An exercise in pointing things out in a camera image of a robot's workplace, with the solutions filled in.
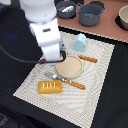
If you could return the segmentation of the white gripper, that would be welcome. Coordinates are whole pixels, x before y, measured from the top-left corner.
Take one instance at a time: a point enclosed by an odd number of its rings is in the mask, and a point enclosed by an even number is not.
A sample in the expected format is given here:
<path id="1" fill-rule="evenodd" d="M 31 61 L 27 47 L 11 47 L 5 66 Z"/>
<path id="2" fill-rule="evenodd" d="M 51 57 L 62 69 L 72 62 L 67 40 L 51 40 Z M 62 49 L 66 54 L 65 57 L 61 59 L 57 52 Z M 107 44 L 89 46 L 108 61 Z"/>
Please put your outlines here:
<path id="1" fill-rule="evenodd" d="M 66 53 L 60 49 L 62 39 L 57 19 L 46 24 L 31 23 L 30 28 L 43 52 L 46 63 L 59 63 L 66 59 Z"/>

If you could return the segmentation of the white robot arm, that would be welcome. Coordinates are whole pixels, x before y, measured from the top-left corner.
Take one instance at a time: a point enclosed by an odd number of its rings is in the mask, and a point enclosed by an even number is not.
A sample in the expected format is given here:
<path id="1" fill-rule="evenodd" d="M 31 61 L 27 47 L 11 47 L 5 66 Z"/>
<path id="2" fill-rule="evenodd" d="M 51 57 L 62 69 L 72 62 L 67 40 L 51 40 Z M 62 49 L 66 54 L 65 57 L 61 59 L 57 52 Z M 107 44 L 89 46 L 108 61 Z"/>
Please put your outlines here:
<path id="1" fill-rule="evenodd" d="M 66 53 L 60 50 L 62 40 L 54 0 L 20 0 L 20 5 L 46 63 L 63 62 L 66 59 Z"/>

